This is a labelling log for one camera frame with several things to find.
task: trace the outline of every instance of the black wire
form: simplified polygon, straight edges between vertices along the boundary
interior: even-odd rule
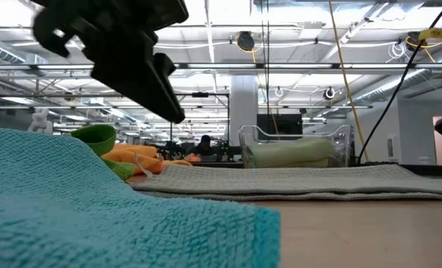
[[[429,29],[433,28],[434,26],[436,26],[436,24],[438,23],[439,19],[442,17],[442,11],[439,13],[439,15],[436,17],[436,19],[434,20],[434,22],[431,24],[431,27],[429,27]],[[365,152],[365,149],[367,148],[368,142],[371,140],[371,137],[373,136],[373,134],[375,133],[375,130],[377,130],[379,124],[382,122],[383,118],[385,117],[386,113],[388,112],[388,109],[390,109],[391,104],[393,103],[394,98],[397,96],[403,82],[405,81],[406,75],[408,74],[409,69],[411,68],[411,65],[413,64],[413,59],[416,56],[416,54],[418,53],[418,51],[421,49],[421,46],[423,45],[424,40],[422,40],[416,47],[416,49],[414,50],[411,58],[408,61],[408,65],[405,68],[405,71],[403,72],[403,76],[400,79],[400,82],[398,83],[397,88],[394,90],[393,95],[390,98],[390,101],[388,102],[388,104],[386,105],[385,110],[383,111],[382,115],[379,117],[377,123],[375,124],[375,126],[373,127],[373,129],[370,132],[370,135],[368,135],[368,138],[365,142],[365,144],[363,145],[362,151],[360,152],[360,155],[358,157],[358,160],[356,162],[357,165],[360,165],[362,163],[362,156],[363,153]]]
[[[272,120],[272,124],[275,125],[275,119],[273,116],[270,116],[271,109],[269,108],[269,76],[270,76],[270,67],[269,64],[271,63],[271,48],[269,47],[271,45],[271,34],[269,30],[269,0],[266,0],[266,6],[267,6],[267,66],[266,67],[266,88],[267,88],[267,120],[268,122]]]
[[[264,59],[264,77],[266,78],[266,102],[267,102],[267,122],[270,122],[270,108],[269,108],[269,81],[268,81],[268,73],[266,68],[266,42],[264,42],[264,6],[263,6],[264,0],[260,0],[260,26],[262,30],[262,39],[263,39],[263,59]],[[271,124],[267,124],[267,133],[271,133]]]

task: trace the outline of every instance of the orange cloth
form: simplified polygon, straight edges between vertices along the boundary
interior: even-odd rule
[[[182,160],[162,161],[156,158],[155,147],[144,145],[115,144],[114,148],[102,157],[115,162],[132,163],[135,165],[135,153],[137,153],[140,166],[155,174],[160,174],[167,165],[191,166],[189,162]],[[140,173],[143,173],[143,171],[135,165],[135,172],[133,174],[137,175]]]

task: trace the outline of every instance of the stuffed animal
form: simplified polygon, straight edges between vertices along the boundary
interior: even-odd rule
[[[28,128],[29,132],[52,134],[52,122],[48,121],[49,109],[36,108],[33,121]]]

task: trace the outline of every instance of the wooden tabletop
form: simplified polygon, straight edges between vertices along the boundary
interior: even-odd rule
[[[442,202],[256,202],[281,213],[281,267],[442,268]]]

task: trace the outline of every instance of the plastic container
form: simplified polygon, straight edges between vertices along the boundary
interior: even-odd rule
[[[251,146],[258,147],[259,144],[262,145],[276,142],[292,143],[301,138],[323,138],[328,140],[333,145],[335,153],[328,157],[327,166],[329,168],[345,168],[348,167],[350,160],[352,135],[353,128],[349,125],[343,125],[333,133],[315,135],[272,135],[265,133],[261,128],[254,125],[242,126],[239,129],[240,146],[245,168],[264,168],[264,166],[256,166],[254,155],[250,150]]]

